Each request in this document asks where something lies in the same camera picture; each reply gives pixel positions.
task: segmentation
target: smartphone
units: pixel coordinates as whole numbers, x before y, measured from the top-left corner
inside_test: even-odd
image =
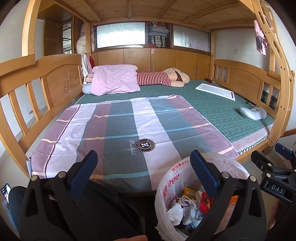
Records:
[[[6,183],[6,184],[1,188],[1,192],[2,192],[3,196],[6,198],[7,202],[8,202],[8,195],[9,195],[10,190],[11,190],[11,187],[9,186],[8,183]]]

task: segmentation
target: striped blanket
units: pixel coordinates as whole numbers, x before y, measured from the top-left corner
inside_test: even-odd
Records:
[[[120,193],[148,192],[194,149],[238,157],[182,96],[79,104],[67,108],[39,143],[32,174],[53,177],[95,150],[99,159],[92,180]]]

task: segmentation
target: ribbed glass panel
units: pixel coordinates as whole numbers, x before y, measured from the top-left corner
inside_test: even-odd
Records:
[[[97,26],[97,48],[119,45],[144,45],[145,23],[112,23]]]
[[[174,24],[173,45],[191,49],[211,51],[211,34],[199,29]]]

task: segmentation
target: metal pin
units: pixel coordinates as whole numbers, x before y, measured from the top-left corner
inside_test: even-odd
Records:
[[[66,176],[66,172],[59,172],[59,173],[57,174],[57,176],[58,176],[59,178],[63,178],[63,177]]]
[[[257,178],[256,178],[255,176],[250,176],[250,180],[251,180],[252,182],[255,182],[255,181],[257,180]]]
[[[224,178],[229,178],[230,177],[228,172],[222,172],[221,174],[222,174],[222,177],[224,177]]]
[[[36,176],[36,175],[34,175],[34,176],[31,177],[31,180],[32,181],[36,181],[37,179],[38,179],[38,176]]]

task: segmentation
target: pink pillowcase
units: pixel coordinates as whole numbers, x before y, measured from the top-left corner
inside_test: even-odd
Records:
[[[137,66],[131,64],[100,65],[92,71],[91,93],[94,95],[130,93],[140,91]]]

